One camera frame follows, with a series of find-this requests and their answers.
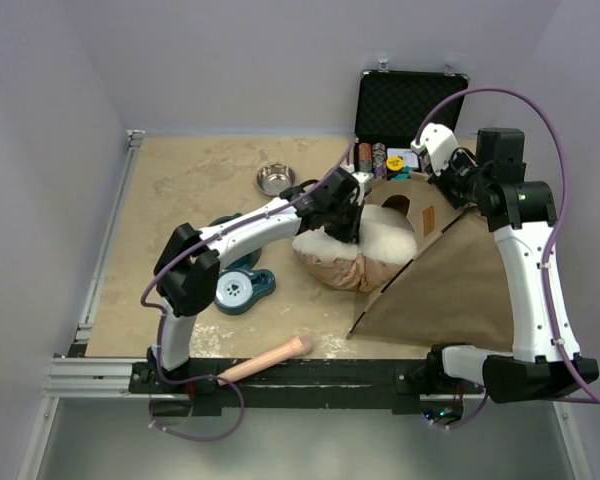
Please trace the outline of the white fluffy pillow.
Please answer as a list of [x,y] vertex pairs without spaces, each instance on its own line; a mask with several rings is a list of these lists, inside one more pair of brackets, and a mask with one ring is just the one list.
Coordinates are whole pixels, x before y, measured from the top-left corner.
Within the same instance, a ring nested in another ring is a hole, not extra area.
[[344,243],[323,228],[295,237],[292,247],[309,274],[336,290],[371,292],[391,280],[417,253],[414,228],[388,207],[362,211],[359,242]]

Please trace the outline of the tan fabric pet tent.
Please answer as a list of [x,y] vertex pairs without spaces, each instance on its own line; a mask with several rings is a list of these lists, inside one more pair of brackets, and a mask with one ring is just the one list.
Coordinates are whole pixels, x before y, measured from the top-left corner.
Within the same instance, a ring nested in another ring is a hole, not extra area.
[[350,335],[422,347],[464,343],[510,351],[509,289],[485,218],[471,207],[453,208],[422,174],[377,180],[366,200],[406,217],[417,253],[385,285],[357,295]]

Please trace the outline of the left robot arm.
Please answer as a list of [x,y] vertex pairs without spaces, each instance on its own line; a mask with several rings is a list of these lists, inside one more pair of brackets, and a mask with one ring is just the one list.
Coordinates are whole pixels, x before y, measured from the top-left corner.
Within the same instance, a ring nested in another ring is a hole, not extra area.
[[141,305],[160,311],[151,378],[165,392],[176,392],[187,378],[189,340],[196,317],[213,302],[220,273],[229,264],[276,241],[323,229],[346,243],[359,241],[365,196],[373,176],[350,167],[333,167],[319,180],[283,190],[264,206],[224,223],[194,229],[185,223],[169,238]]

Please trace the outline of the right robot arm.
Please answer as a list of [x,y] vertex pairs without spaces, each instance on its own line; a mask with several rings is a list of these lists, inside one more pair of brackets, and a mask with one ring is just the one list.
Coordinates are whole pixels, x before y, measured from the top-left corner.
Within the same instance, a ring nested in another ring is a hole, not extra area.
[[566,315],[556,254],[548,241],[557,222],[551,188],[528,181],[525,136],[518,129],[482,129],[476,150],[430,123],[412,145],[428,157],[426,171],[454,207],[474,206],[487,220],[504,263],[514,322],[509,353],[469,345],[434,347],[425,369],[428,386],[449,392],[461,379],[486,389],[499,404],[557,400],[577,390],[576,379],[598,379],[596,360],[585,358]]

